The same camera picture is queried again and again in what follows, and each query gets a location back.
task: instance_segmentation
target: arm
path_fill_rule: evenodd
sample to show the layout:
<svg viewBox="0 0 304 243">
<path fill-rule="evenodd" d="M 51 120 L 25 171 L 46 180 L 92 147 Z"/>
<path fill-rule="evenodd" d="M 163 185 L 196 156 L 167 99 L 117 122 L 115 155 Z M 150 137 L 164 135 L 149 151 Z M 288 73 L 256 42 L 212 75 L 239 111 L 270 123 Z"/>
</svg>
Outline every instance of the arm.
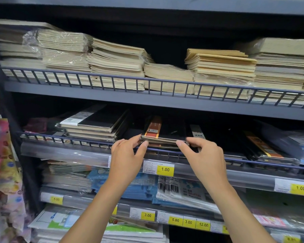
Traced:
<svg viewBox="0 0 304 243">
<path fill-rule="evenodd" d="M 177 141 L 178 147 L 188 159 L 196 176 L 221 211 L 232 241 L 275 243 L 229 184 L 223 150 L 216 143 L 205 139 L 187 137 L 187 141 L 202 148 L 200 153 L 195 153 L 186 143 Z"/>
<path fill-rule="evenodd" d="M 148 142 L 143 142 L 134 155 L 133 148 L 138 145 L 139 138 L 140 135 L 137 135 L 129 140 L 118 140 L 113 144 L 107 181 L 60 243 L 101 241 L 119 199 L 142 166 Z"/>
</svg>

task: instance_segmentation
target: yellow price label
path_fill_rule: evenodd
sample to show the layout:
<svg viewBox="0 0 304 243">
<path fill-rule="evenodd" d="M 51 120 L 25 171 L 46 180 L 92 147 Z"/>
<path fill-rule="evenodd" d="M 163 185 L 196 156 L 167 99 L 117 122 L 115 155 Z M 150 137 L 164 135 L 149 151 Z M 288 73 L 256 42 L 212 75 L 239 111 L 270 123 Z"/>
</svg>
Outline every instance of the yellow price label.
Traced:
<svg viewBox="0 0 304 243">
<path fill-rule="evenodd" d="M 227 234 L 229 235 L 230 233 L 228 233 L 227 227 L 225 225 L 223 225 L 223 230 L 222 230 L 223 234 Z"/>
<path fill-rule="evenodd" d="M 300 238 L 294 237 L 294 236 L 288 236 L 285 235 L 283 237 L 283 243 L 300 243 Z"/>
<path fill-rule="evenodd" d="M 196 222 L 196 229 L 210 231 L 211 230 L 211 223 L 198 221 Z"/>
<path fill-rule="evenodd" d="M 63 197 L 51 196 L 50 203 L 57 204 L 57 205 L 63 205 Z"/>
<path fill-rule="evenodd" d="M 290 193 L 304 195 L 304 185 L 292 183 L 290 187 Z"/>
<path fill-rule="evenodd" d="M 183 219 L 180 217 L 169 217 L 168 224 L 176 225 L 176 226 L 182 226 Z"/>
<path fill-rule="evenodd" d="M 118 205 L 116 205 L 116 207 L 114 208 L 114 211 L 112 212 L 113 215 L 117 215 L 117 207 Z"/>
<path fill-rule="evenodd" d="M 147 220 L 147 221 L 154 222 L 154 220 L 155 220 L 155 213 L 152 213 L 152 212 L 142 212 L 141 213 L 141 219 L 142 220 Z"/>
<path fill-rule="evenodd" d="M 156 169 L 156 173 L 161 176 L 173 177 L 174 167 L 158 165 Z"/>
<path fill-rule="evenodd" d="M 183 226 L 186 228 L 196 228 L 196 220 L 183 218 Z"/>
</svg>

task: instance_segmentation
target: fingernail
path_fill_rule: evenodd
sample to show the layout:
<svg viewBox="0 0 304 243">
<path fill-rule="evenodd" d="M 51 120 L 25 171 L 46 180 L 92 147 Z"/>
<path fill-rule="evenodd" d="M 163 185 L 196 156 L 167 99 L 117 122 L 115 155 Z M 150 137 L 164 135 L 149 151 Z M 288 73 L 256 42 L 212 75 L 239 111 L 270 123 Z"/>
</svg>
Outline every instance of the fingernail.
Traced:
<svg viewBox="0 0 304 243">
<path fill-rule="evenodd" d="M 181 140 L 176 141 L 176 144 L 177 144 L 178 147 L 180 147 L 182 145 L 182 143 L 183 143 L 183 141 L 181 141 Z"/>
<path fill-rule="evenodd" d="M 148 141 L 144 141 L 144 142 L 142 143 L 142 145 L 145 146 L 145 147 L 147 147 L 147 146 L 149 145 L 149 142 L 148 142 Z"/>
</svg>

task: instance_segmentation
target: metal shelf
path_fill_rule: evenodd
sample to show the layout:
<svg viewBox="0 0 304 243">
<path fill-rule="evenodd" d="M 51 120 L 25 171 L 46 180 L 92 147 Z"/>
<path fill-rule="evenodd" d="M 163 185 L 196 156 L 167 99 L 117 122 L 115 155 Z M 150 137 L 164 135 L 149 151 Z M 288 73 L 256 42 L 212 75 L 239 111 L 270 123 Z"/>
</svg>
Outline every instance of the metal shelf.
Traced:
<svg viewBox="0 0 304 243">
<path fill-rule="evenodd" d="M 75 142 L 75 139 L 72 141 L 74 144 L 25 139 L 21 145 L 21 153 L 22 155 L 30 157 L 108 167 L 108 161 L 111 159 L 109 148 L 94 147 L 93 144 L 90 144 L 91 146 L 77 145 Z M 154 165 L 160 162 L 170 164 L 174 166 L 174 177 L 198 180 L 186 158 L 184 158 L 183 155 L 180 156 L 174 153 L 175 152 L 164 151 L 163 155 L 146 154 L 144 162 L 149 161 Z M 296 174 L 298 171 L 304 170 L 304 167 L 273 165 L 229 158 L 225 158 L 225 160 L 232 163 L 242 163 L 241 166 L 227 165 L 228 180 L 230 184 L 235 187 L 274 191 L 276 179 L 292 180 L 294 183 L 304 182 L 304 175 Z M 248 164 L 265 164 L 270 167 L 271 170 L 250 167 Z M 279 170 L 279 168 L 286 168 L 288 172 Z"/>
<path fill-rule="evenodd" d="M 304 102 L 297 103 L 297 99 L 304 94 L 304 91 L 185 81 L 180 81 L 180 84 L 187 85 L 186 93 L 175 93 L 174 89 L 172 93 L 149 89 L 139 91 L 137 87 L 138 80 L 176 84 L 178 81 L 61 70 L 40 70 L 15 67 L 2 67 L 2 69 L 6 73 L 9 70 L 15 75 L 15 77 L 8 77 L 8 81 L 5 82 L 5 90 L 11 92 L 36 93 L 40 95 L 76 97 L 91 100 L 304 120 Z M 71 76 L 76 80 L 72 81 L 73 84 L 71 84 L 69 80 Z M 95 83 L 92 81 L 91 76 L 97 76 L 98 78 L 100 77 L 100 79 L 101 77 L 107 77 L 110 78 L 111 81 L 114 81 L 114 78 L 123 78 L 125 89 L 96 87 L 94 86 Z M 127 83 L 125 79 L 136 80 L 136 90 L 126 89 Z M 209 97 L 201 96 L 200 90 L 198 91 L 198 94 L 187 94 L 189 85 L 211 87 L 212 93 Z M 223 97 L 213 97 L 216 87 L 226 89 L 226 93 L 223 94 Z M 226 97 L 227 92 L 231 89 L 235 89 L 239 92 L 235 98 Z M 240 99 L 240 95 L 243 91 L 249 92 L 248 100 Z M 255 93 L 257 91 L 267 92 L 267 95 L 263 100 L 255 100 Z M 281 97 L 277 99 L 275 103 L 269 102 L 269 95 L 273 92 L 281 94 Z M 293 99 L 288 104 L 281 103 L 283 96 L 287 93 L 292 93 L 294 95 Z"/>
<path fill-rule="evenodd" d="M 304 16 L 304 0 L 0 0 L 0 3 L 148 8 Z"/>
<path fill-rule="evenodd" d="M 76 191 L 71 191 L 71 190 L 64 190 L 64 189 L 59 189 L 59 188 L 51 188 L 51 187 L 42 187 L 41 188 L 41 201 L 42 202 L 47 202 L 50 203 L 50 197 L 60 197 L 62 200 L 62 205 L 66 207 L 71 207 L 75 209 L 86 209 L 87 206 L 91 203 L 91 201 L 94 198 L 93 194 L 82 194 L 80 195 Z M 172 216 L 177 216 L 178 218 L 194 218 L 196 219 L 201 219 L 201 220 L 206 220 L 210 223 L 210 228 L 208 231 L 214 232 L 214 233 L 223 233 L 218 231 L 218 226 L 221 226 L 220 228 L 222 229 L 224 226 L 224 221 L 221 215 L 214 214 L 212 212 L 207 212 L 204 210 L 199 210 L 199 209 L 177 209 L 177 208 L 170 208 L 170 207 L 163 207 L 157 204 L 152 204 L 149 201 L 141 201 L 141 200 L 130 200 L 130 199 L 120 199 L 117 205 L 117 213 L 115 215 L 121 216 L 121 217 L 130 217 L 130 212 L 131 208 L 139 209 L 142 211 L 152 211 L 152 213 L 155 213 L 155 218 L 154 220 L 151 220 L 153 222 L 160 222 L 158 220 L 158 214 L 160 213 L 169 213 L 172 214 Z M 268 227 L 265 226 L 266 230 L 270 232 L 272 229 L 278 229 L 285 231 L 286 233 L 291 233 L 291 232 L 297 232 L 300 234 L 304 234 L 304 230 L 298 231 L 296 229 L 292 229 L 289 227 Z"/>
</svg>

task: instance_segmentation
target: hand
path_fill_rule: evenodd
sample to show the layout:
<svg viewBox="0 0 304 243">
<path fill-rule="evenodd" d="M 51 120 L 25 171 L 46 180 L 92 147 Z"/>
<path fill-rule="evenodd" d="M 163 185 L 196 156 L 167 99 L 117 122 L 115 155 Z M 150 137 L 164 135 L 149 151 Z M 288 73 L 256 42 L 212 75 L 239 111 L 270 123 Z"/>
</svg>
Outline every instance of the hand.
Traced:
<svg viewBox="0 0 304 243">
<path fill-rule="evenodd" d="M 108 180 L 123 185 L 126 189 L 134 180 L 142 166 L 143 157 L 148 141 L 143 142 L 136 154 L 133 148 L 139 143 L 141 135 L 136 135 L 129 140 L 118 140 L 111 147 L 111 163 Z"/>
<path fill-rule="evenodd" d="M 226 162 L 222 148 L 216 143 L 208 140 L 187 137 L 187 141 L 192 146 L 201 147 L 199 153 L 195 153 L 183 141 L 177 141 L 177 145 L 186 156 L 195 175 L 203 183 L 208 192 L 216 189 L 218 186 L 228 185 L 226 175 Z"/>
</svg>

